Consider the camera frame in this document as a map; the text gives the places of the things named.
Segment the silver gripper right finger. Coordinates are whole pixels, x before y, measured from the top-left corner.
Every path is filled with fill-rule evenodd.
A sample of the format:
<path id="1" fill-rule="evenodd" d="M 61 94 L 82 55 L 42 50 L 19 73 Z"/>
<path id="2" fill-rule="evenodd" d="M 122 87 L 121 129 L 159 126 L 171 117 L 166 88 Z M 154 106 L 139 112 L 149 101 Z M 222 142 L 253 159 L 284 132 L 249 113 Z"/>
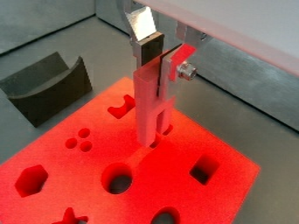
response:
<path id="1" fill-rule="evenodd" d="M 191 81 L 197 75 L 197 66 L 189 58 L 195 54 L 203 42 L 209 41 L 209 35 L 179 22 L 177 25 L 177 37 L 182 43 L 161 56 L 161 71 L 158 83 L 158 96 L 173 98 L 175 96 L 179 79 Z"/>

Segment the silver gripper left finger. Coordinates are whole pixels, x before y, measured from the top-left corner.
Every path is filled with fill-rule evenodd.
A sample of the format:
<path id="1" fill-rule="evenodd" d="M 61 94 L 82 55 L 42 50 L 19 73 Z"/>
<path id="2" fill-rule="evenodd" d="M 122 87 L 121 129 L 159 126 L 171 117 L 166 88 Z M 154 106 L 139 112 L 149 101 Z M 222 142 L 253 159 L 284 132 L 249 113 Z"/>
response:
<path id="1" fill-rule="evenodd" d="M 163 53 L 165 35 L 157 30 L 154 13 L 149 6 L 134 0 L 122 0 L 121 7 L 130 31 L 137 66 L 142 67 Z"/>

